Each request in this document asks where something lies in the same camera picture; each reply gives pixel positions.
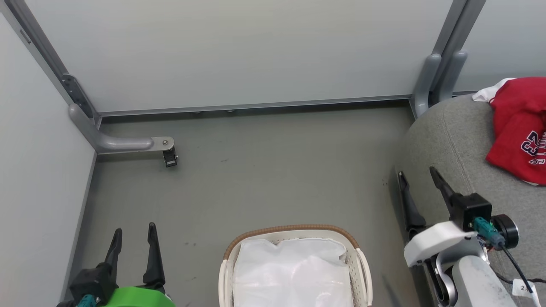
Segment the gray metal bar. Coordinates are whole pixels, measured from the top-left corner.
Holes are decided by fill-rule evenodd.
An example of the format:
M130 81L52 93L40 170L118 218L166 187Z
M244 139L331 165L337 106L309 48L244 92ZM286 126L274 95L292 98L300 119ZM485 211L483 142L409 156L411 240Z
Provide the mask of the gray metal bar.
M174 146L174 139L171 137L117 138L106 135L95 128L91 120L75 103L68 106L68 114L81 134L100 155L120 152L167 151Z
M438 66L442 61L439 54L431 54L425 59L419 78L413 90L413 95L409 100L409 105L413 111L413 116L418 118L429 108L429 91Z
M455 28L455 25L457 24L457 21L461 16L462 9L465 7L466 2L468 2L468 0L453 0L453 2L451 3L451 7L449 8L449 12L447 13L446 20L444 21L442 29L440 30L440 34L438 35L436 45L434 45L434 48L432 50L433 54L441 55L443 53L449 37L451 37L453 29Z
M474 23L478 19L479 13L482 11L485 0L467 0L461 15L452 31L451 36L446 44L446 47L442 51L443 61L438 67L438 72L432 83L432 90L438 90L438 81L446 71L449 65L449 61L452 59L452 55L460 51L464 45L470 30L474 26Z
M293 101L293 102L213 105L213 106L210 106L210 107L186 107L186 108L165 108L165 109L129 110L129 111L110 111L110 112L101 112L101 113L99 113L99 115L101 117L112 117L112 116L132 116L132 115L150 115L150 114L173 114L173 113L202 112L202 111L225 111L225 110L244 110L244 109L259 109L259 108L282 108L282 107L297 107L297 106L302 106L302 105L340 104L340 103L400 100L400 99L410 99L410 97L411 97L410 95L393 95L393 96L324 99L324 100Z
M469 95L474 93L476 93L476 91L457 91L457 92L453 92L453 96L463 96L463 95Z
M99 116L93 105L85 93L83 93L83 90L76 79L68 74L66 66L64 66L61 58L49 42L48 37L45 35L25 1L4 0L4 2L15 19L19 22L19 25L22 28L21 34L23 34L27 43L34 44L38 52L44 58L46 64L51 68L57 79L63 84L72 101L82 108L87 117L92 118L97 122Z
M450 99L453 97L453 89L459 78L462 67L465 65L466 58L468 57L468 52L461 50L456 52L451 56L451 61L446 68L446 73L440 77L438 82L437 90L432 92L431 102L436 104L440 101Z
M34 43L36 49L44 57L46 63L51 67L51 70L55 73L60 80L62 74L67 72L61 58L49 42L44 31L41 29L40 24L31 10L28 8L24 0L4 0L8 8L11 10L23 30L25 30L28 38Z

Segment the white plastic bag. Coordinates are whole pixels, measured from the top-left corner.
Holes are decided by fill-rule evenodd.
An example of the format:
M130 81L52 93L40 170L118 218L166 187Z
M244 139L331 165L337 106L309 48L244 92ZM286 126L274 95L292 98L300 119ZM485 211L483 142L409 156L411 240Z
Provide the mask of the white plastic bag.
M234 268L234 307L352 307L346 254L331 239L244 241Z
M483 88L479 91L477 91L474 95L472 95L472 100L474 101L483 101L483 102L489 102L491 103L491 99L495 98L495 95L497 95L497 91L500 90L500 88L510 80L514 80L515 78L505 78L499 81L494 86Z

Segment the label sticker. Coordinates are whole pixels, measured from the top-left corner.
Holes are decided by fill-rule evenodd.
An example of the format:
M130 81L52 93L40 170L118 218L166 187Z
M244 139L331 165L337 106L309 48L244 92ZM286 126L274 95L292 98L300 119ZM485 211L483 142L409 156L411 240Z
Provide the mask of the label sticker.
M533 289L533 292L537 292L537 289L535 288L535 284L529 281L529 286L531 286L531 289ZM533 298L533 294L531 294L527 290L525 283L523 283L523 280L521 279L514 279L514 284L512 286L512 295Z

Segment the laundry basket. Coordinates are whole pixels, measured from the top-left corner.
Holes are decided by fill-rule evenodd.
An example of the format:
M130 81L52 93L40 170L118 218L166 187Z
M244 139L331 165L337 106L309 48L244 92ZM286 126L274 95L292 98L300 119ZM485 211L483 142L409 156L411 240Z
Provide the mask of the laundry basket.
M244 240L265 239L278 244L283 240L303 238L332 239L343 244L347 249L346 263L349 266L354 307L372 305L370 267L357 241L348 232L331 225L291 225L247 232L238 236L229 244L218 277L220 307L233 307L233 268L241 249L241 243Z

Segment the gray upholstered seat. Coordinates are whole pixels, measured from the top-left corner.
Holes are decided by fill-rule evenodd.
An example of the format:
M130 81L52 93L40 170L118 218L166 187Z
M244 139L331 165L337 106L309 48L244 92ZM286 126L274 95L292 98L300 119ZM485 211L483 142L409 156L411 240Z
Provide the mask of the gray upholstered seat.
M400 148L396 170L403 170L412 196L427 224L448 220L448 211L435 189L429 166L435 166L452 188L478 192L493 204L493 214L507 214L518 225L519 245L512 250L527 278L546 279L546 187L534 187L485 157L494 142L493 111L471 96L449 99L430 108L409 129ZM502 252L490 254L492 267L509 279L518 274ZM537 284L546 302L546 285ZM533 306L530 299L515 299Z

